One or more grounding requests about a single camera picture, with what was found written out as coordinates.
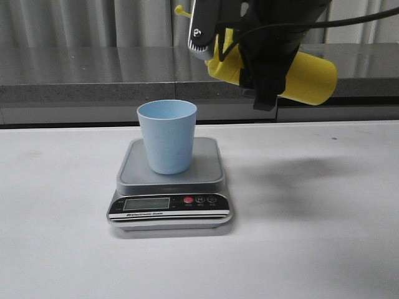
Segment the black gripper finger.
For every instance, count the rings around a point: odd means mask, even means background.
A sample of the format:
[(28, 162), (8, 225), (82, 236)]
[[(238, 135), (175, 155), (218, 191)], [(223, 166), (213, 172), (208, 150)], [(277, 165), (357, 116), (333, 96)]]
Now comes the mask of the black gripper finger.
[(286, 76), (276, 74), (259, 74), (254, 80), (255, 101), (253, 108), (271, 111), (275, 108), (278, 95), (286, 89)]

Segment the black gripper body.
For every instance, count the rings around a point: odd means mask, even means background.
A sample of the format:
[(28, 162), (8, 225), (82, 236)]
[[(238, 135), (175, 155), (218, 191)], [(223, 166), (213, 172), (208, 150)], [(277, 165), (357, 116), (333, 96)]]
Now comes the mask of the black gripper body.
[(329, 1), (195, 1), (187, 46), (197, 58), (225, 63), (238, 50), (237, 85), (283, 90), (302, 39)]

